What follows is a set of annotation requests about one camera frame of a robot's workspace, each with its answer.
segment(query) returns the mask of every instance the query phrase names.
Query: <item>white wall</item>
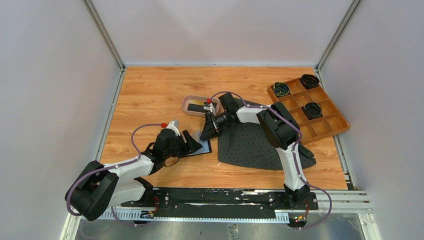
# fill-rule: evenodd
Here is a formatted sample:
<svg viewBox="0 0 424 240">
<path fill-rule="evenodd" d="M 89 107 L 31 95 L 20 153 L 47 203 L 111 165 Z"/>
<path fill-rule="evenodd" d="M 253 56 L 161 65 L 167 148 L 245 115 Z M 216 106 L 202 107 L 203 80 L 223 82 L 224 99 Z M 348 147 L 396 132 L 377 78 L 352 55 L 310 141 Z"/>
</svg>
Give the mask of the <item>white wall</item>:
<svg viewBox="0 0 424 240">
<path fill-rule="evenodd" d="M 424 1 L 364 0 L 323 68 L 341 135 L 382 239 L 424 228 Z"/>
<path fill-rule="evenodd" d="M 352 0 L 93 0 L 127 65 L 314 65 Z"/>
<path fill-rule="evenodd" d="M 58 239 L 119 77 L 81 0 L 0 1 L 0 239 Z"/>
</svg>

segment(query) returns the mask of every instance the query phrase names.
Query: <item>wooden tray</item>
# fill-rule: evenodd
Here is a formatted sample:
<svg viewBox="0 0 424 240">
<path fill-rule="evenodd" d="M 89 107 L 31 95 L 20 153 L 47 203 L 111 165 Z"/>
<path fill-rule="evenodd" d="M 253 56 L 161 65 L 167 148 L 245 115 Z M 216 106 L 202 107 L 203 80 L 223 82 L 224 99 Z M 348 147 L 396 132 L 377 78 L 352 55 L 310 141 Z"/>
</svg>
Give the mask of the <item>wooden tray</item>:
<svg viewBox="0 0 424 240">
<path fill-rule="evenodd" d="M 272 89 L 273 85 L 268 87 L 267 92 L 274 103 L 282 102 L 297 124 L 299 124 L 300 131 L 303 134 L 303 144 L 310 144 L 341 134 L 350 128 L 345 117 L 321 86 L 306 90 L 299 78 L 285 81 L 284 83 L 288 85 L 289 95 L 277 97 Z M 308 120 L 302 107 L 310 102 L 315 102 L 321 107 L 322 117 Z"/>
</svg>

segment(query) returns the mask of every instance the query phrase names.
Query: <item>wooden tabletop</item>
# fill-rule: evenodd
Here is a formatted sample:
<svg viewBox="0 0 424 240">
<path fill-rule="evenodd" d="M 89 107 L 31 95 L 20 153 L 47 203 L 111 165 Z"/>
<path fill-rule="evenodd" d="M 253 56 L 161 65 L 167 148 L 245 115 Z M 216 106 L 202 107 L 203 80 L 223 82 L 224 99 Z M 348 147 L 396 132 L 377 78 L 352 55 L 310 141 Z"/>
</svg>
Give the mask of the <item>wooden tabletop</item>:
<svg viewBox="0 0 424 240">
<path fill-rule="evenodd" d="M 179 120 L 180 132 L 201 131 L 204 118 L 184 114 L 182 100 L 187 95 L 210 97 L 219 91 L 232 91 L 244 99 L 272 104 L 267 87 L 314 74 L 311 67 L 128 67 L 106 138 L 101 162 L 120 162 L 137 155 L 130 136 L 135 128 L 148 123 Z M 141 150 L 154 142 L 160 127 L 142 128 L 135 136 Z M 282 189 L 282 170 L 234 166 L 218 161 L 218 139 L 211 140 L 212 153 L 182 158 L 145 176 L 155 187 Z M 347 189 L 333 138 L 306 145 L 316 165 L 304 170 L 309 183 L 324 189 Z M 167 165 L 174 162 L 168 159 Z"/>
</svg>

